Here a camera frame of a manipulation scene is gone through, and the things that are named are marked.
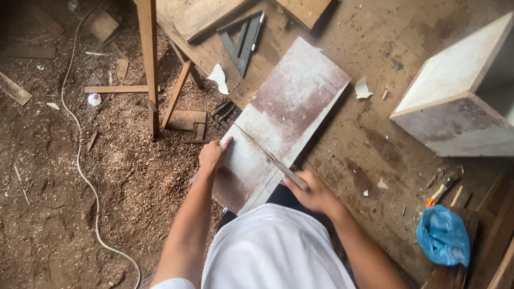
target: wooden workbench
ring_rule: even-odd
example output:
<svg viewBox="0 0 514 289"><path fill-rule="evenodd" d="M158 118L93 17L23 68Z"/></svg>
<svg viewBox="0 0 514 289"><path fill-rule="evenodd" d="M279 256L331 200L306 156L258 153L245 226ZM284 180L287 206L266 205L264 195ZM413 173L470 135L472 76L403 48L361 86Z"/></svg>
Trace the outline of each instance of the wooden workbench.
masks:
<svg viewBox="0 0 514 289"><path fill-rule="evenodd" d="M242 109L298 36L322 48L352 76L342 100L299 162L317 170L391 258L422 283L433 264L415 243L414 232L424 203L438 186L425 189L426 183L437 168L463 164L465 175L460 184L473 192L469 207L474 208L506 161L437 158L388 117L427 58L513 9L514 4L493 1L485 9L479 0L348 0L340 4L336 0L328 8L333 13L323 15L308 33L300 25L288 24L288 18L271 2L251 2L235 17L264 10L266 22L258 50L241 79L214 30L188 44L173 27L173 15L194 3L196 0L157 0L157 22L204 76L216 63L221 64L229 97ZM375 95L357 100L353 85L364 76ZM382 100L386 86L389 92ZM381 179L389 190L377 188ZM363 196L364 190L369 191L368 197ZM452 191L444 202L451 201L454 194Z"/></svg>

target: wooden box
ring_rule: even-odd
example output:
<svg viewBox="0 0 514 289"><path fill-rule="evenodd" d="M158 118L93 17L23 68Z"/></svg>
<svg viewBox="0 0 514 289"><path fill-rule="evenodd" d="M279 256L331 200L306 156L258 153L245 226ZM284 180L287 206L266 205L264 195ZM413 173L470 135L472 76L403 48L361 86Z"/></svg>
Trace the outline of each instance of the wooden box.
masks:
<svg viewBox="0 0 514 289"><path fill-rule="evenodd" d="M514 156L509 13L428 59L390 119L438 156Z"/></svg>

